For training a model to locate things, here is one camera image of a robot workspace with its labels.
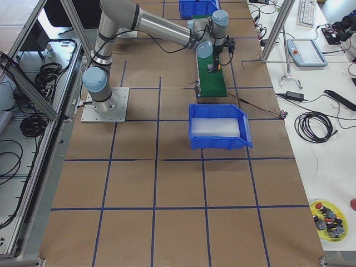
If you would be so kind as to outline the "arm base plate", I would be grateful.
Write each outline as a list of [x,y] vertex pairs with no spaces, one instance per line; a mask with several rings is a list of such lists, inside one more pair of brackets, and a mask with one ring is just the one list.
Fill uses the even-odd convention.
[[96,102],[92,100],[90,94],[87,95],[81,116],[84,123],[109,123],[125,122],[127,103],[130,89],[128,87],[112,87],[111,98],[105,102]]

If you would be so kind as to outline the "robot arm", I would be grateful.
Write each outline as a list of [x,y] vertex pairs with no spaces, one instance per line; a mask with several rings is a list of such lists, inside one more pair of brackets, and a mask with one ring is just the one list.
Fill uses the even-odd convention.
[[184,49],[194,50],[200,58],[213,56],[214,68],[220,67],[219,56],[224,48],[234,52],[235,41],[226,34],[229,15],[225,10],[218,9],[210,17],[192,19],[183,27],[143,10],[133,1],[101,1],[100,7],[96,44],[91,51],[89,67],[82,76],[96,112],[107,112],[116,106],[109,77],[112,44],[120,27],[126,32],[141,31],[171,41]]

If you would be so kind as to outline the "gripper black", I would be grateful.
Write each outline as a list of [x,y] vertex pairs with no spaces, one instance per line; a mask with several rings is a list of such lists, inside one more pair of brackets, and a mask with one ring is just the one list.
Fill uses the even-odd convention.
[[235,40],[230,38],[228,35],[223,37],[212,36],[213,42],[213,71],[218,71],[220,69],[220,54],[223,52],[224,48],[228,49],[228,52],[233,54],[235,50]]

